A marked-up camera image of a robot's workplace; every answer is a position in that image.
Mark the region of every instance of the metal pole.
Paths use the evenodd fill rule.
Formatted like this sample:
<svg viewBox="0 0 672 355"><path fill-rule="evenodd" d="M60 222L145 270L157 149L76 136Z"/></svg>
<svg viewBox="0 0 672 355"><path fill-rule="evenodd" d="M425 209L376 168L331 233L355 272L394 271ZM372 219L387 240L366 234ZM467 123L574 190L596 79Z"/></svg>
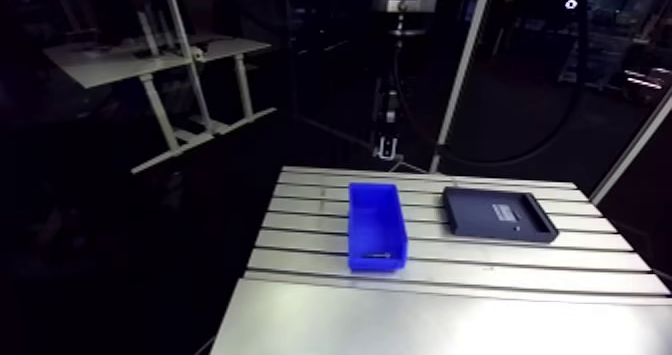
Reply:
<svg viewBox="0 0 672 355"><path fill-rule="evenodd" d="M443 145L446 142L448 131L450 130L450 126L453 122L455 109L457 108L457 102L460 99L462 85L464 84L464 79L467 74L467 68L471 62L471 56L476 44L476 38L478 37L478 32L481 29L483 15L485 14L485 8L487 5L488 0L476 0L476 8L474 9L473 17L471 18L471 25L469 26L469 32L467 33L467 40L464 42L464 49L462 50L460 65L457 67L457 74L455 75L455 80L453 81L453 89L450 92L448 106L446 107L446 114L443 117L443 125L441 125L441 132L439 133L439 138L437 140L439 145ZM434 158L432 158L432 165L429 168L429 172L436 173L436 171L439 169L439 162L440 157L435 153Z"/></svg>
<svg viewBox="0 0 672 355"><path fill-rule="evenodd" d="M166 139L168 147L170 150L176 150L180 145L177 143L173 127L170 125L168 115L166 115L166 110L163 108L159 93L156 92L156 87L154 87L154 82L152 81L152 75L142 75L140 76L140 81L142 81L142 85L145 87L149 104L152 106L152 111L154 111L154 115L159 121L161 132L163 132L163 137Z"/></svg>
<svg viewBox="0 0 672 355"><path fill-rule="evenodd" d="M243 54L239 53L235 57L236 60L236 77L238 78L238 90L240 91L240 101L243 103L243 114L246 119L252 119L254 112L252 111L252 99L250 98L250 88L247 85L247 71L245 69L245 61Z"/></svg>
<svg viewBox="0 0 672 355"><path fill-rule="evenodd" d="M203 89L201 88L201 80L198 78L196 63L191 56L191 48L189 48L189 40L187 39L187 32L184 29L184 23L182 22L182 16L180 15L180 8L177 5L177 0L168 0L168 7L170 8L170 13L173 16L173 22L175 22L175 31L177 32L177 39L180 42L182 56L189 60L189 64L187 64L189 80L191 81L191 85L194 89L194 95L196 95L196 102L198 102L198 107L201 111L202 124L205 126L205 129L208 132L212 133L214 131L214 127L212 125L212 121L210 120L210 113L208 112L208 106L205 103L205 97L203 96Z"/></svg>
<svg viewBox="0 0 672 355"><path fill-rule="evenodd" d="M628 169L632 161L637 158L637 155L639 155L647 142L649 142L651 136L656 133L660 124L667 118L670 110L672 110L672 90L667 92L665 99L663 99L658 107L656 107L651 116L646 120L644 126L640 128L635 138L630 142L628 148L625 149L623 154L618 158L618 161L614 163L607 175L600 181L597 188L595 188L590 195L590 200L593 204L598 205L607 193L609 193L609 190L613 188L618 179L620 179L623 173Z"/></svg>

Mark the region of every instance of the black case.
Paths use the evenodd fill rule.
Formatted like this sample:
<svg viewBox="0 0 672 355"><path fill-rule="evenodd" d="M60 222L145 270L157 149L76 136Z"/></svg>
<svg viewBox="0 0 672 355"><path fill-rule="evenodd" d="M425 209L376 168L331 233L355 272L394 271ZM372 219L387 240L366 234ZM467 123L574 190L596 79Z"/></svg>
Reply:
<svg viewBox="0 0 672 355"><path fill-rule="evenodd" d="M445 188L443 206L455 235L550 243L558 230L529 193Z"/></svg>

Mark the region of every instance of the blue plastic bin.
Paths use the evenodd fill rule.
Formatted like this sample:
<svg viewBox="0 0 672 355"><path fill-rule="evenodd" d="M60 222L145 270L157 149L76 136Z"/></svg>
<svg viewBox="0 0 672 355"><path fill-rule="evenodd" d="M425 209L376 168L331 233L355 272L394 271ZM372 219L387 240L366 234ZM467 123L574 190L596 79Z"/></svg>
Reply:
<svg viewBox="0 0 672 355"><path fill-rule="evenodd" d="M397 187L350 184L348 265L353 271L393 271L406 264L408 238Z"/></svg>

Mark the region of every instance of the black cable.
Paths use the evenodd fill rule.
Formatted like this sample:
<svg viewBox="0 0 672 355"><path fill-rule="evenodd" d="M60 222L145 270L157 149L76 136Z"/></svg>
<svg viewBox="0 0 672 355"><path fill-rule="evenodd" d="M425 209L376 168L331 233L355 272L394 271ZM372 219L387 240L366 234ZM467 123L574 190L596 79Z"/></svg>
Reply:
<svg viewBox="0 0 672 355"><path fill-rule="evenodd" d="M588 0L577 0L579 3L578 7L578 58L577 58L577 67L576 67L576 85L574 87L574 91L572 92L572 96L569 100L569 105L567 106L567 109L565 112L562 114L562 117L560 118L560 121L558 124L544 137L536 143L533 147L506 157L506 158L501 158L501 159L496 159L496 160L477 160L477 159L470 159L470 158L465 158L461 157L459 155L456 155L454 152L452 152L450 149L447 148L446 145L439 145L434 138L429 135L424 129L423 126L415 119L415 116L413 115L413 112L410 110L408 107L408 103L406 101L406 98L404 97L404 93L401 87L401 81L399 78L399 54L401 52L401 44L398 43L396 47L396 51L394 54L394 62L393 62L393 68L392 68L392 76L394 79L394 85L396 86L397 92L398 92L398 98L399 102L401 104L401 107L404 110L404 113L406 114L406 117L408 118L409 122L411 123L411 126L414 128L414 130L419 133L423 138L425 138L425 141L429 141L434 149L435 152L441 155L442 157L445 157L446 159L450 159L459 163L467 164L467 165L473 165L473 166L480 166L480 167L496 167L496 166L505 166L505 165L510 165L510 164L515 164L527 159L530 159L539 153L545 151L550 145L553 144L558 138L558 136L561 134L562 130L564 127L567 125L569 120L572 118L572 115L578 108L578 105L581 101L581 97L583 95L583 89L585 86L585 81L586 81L586 64L587 64L587 58L588 58Z"/></svg>

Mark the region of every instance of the aluminum profile table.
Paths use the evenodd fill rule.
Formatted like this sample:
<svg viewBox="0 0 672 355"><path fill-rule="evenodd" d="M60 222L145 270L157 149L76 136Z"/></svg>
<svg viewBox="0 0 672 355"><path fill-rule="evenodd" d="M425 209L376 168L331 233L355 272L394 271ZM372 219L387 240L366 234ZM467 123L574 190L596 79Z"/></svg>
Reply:
<svg viewBox="0 0 672 355"><path fill-rule="evenodd" d="M399 189L403 270L348 269L350 182ZM559 235L451 235L446 186L530 192ZM572 183L285 167L211 353L669 354L669 294Z"/></svg>

